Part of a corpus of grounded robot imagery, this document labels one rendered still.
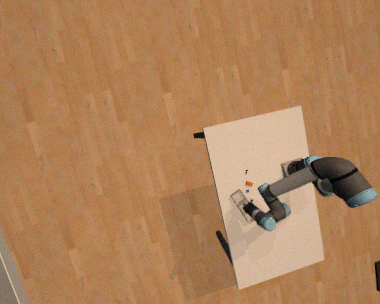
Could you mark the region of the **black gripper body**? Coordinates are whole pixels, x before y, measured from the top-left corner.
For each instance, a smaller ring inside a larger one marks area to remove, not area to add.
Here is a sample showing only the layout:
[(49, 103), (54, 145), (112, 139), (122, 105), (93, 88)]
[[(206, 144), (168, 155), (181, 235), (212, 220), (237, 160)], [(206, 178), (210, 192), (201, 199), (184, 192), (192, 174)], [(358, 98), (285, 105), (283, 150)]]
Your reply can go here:
[[(255, 215), (262, 211), (258, 207), (256, 207), (252, 202), (249, 202), (243, 207), (244, 211), (250, 215), (255, 220)], [(263, 212), (263, 211), (262, 211)]]

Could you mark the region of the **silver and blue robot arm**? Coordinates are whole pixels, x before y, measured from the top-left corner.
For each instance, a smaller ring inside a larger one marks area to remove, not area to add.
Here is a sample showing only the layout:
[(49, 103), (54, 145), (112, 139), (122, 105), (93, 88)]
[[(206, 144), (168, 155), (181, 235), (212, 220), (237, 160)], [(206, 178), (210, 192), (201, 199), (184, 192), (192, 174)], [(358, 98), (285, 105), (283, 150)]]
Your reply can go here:
[(273, 231), (277, 222), (291, 214), (289, 206), (281, 203), (277, 196), (311, 182), (315, 188), (318, 187), (321, 196), (336, 195), (350, 208), (362, 206), (378, 197), (356, 166), (343, 158), (312, 155), (291, 162), (287, 171), (289, 176), (257, 188), (270, 210), (266, 213), (258, 212), (255, 221), (266, 231)]

